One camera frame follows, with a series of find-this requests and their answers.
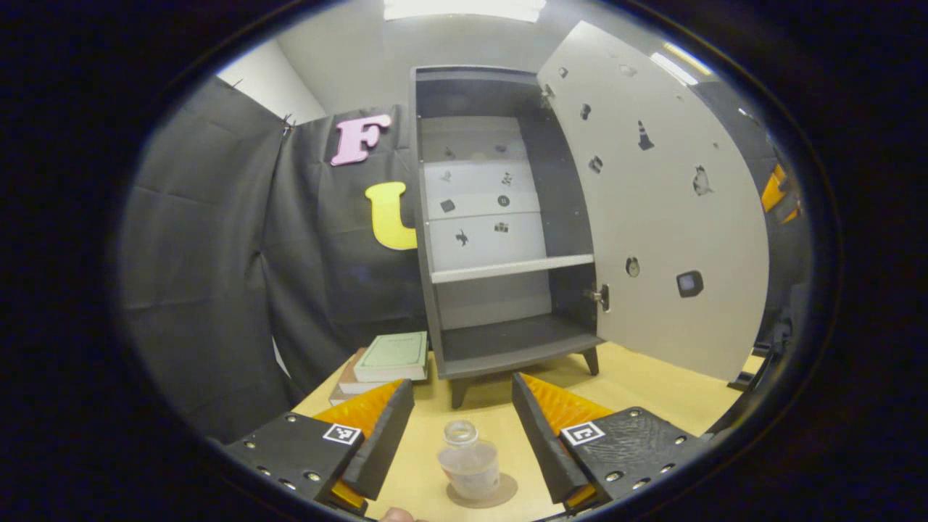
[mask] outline cabinet shelf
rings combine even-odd
[[[593,254],[580,255],[559,255],[556,257],[546,257],[543,259],[532,259],[530,261],[518,261],[515,263],[503,263],[501,265],[488,265],[485,267],[462,268],[458,270],[442,270],[432,273],[432,283],[439,284],[443,282],[470,281],[482,278],[494,278],[497,276],[508,276],[512,274],[522,274],[524,272],[537,272],[539,270],[550,270],[552,268],[573,267],[576,265],[585,265],[593,262]]]
[[[603,342],[587,327],[554,314],[445,330],[442,337],[442,379],[514,370]]]

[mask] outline black curtain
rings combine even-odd
[[[393,121],[368,158],[332,167],[335,125],[378,114]],[[406,183],[415,227],[407,116],[397,105],[284,132],[213,78],[152,135],[123,217],[123,311],[155,383],[204,435],[242,437],[375,336],[427,329],[416,250],[377,242],[365,197]]]
[[[287,410],[260,239],[279,119],[213,78],[151,136],[119,245],[124,316],[151,377],[206,436]]]
[[[329,163],[336,125],[389,114],[366,160]],[[427,330],[416,250],[377,242],[365,190],[402,181],[401,217],[415,227],[419,186],[407,108],[351,111],[296,126],[284,138],[268,199],[261,251],[277,349],[309,393],[384,333]]]

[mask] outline table surface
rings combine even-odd
[[[639,406],[672,424],[701,435],[735,402],[740,392],[726,382],[684,370],[613,343],[600,345],[599,375],[589,374],[584,359],[571,355],[522,369],[543,381],[561,386],[613,411]],[[756,372],[761,358],[751,356],[746,372]],[[511,522],[537,520],[563,511],[552,503],[544,478],[522,430],[511,401],[511,372],[474,380],[464,404],[451,409],[451,386],[438,380],[429,352],[429,380],[413,384],[416,402],[380,497],[368,501],[366,515],[380,518],[391,507],[402,507],[416,518],[431,522]],[[329,408],[339,368],[293,411],[313,416]],[[508,502],[488,509],[469,509],[448,499],[447,478],[438,464],[445,446],[442,433],[455,419],[467,419],[480,437],[499,449],[499,470],[511,475],[519,490]]]

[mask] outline white shelf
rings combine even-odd
[[[496,276],[508,276],[511,274],[522,274],[524,272],[550,270],[552,268],[573,267],[575,265],[585,265],[592,262],[593,254],[561,255],[558,257],[533,259],[531,261],[504,263],[502,265],[462,268],[459,270],[442,270],[440,272],[432,273],[432,283],[439,284],[443,282],[494,278]]]

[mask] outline stack of books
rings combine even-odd
[[[348,360],[329,403],[337,406],[397,379],[425,380],[427,341],[425,332],[378,335],[369,347],[359,349]]]

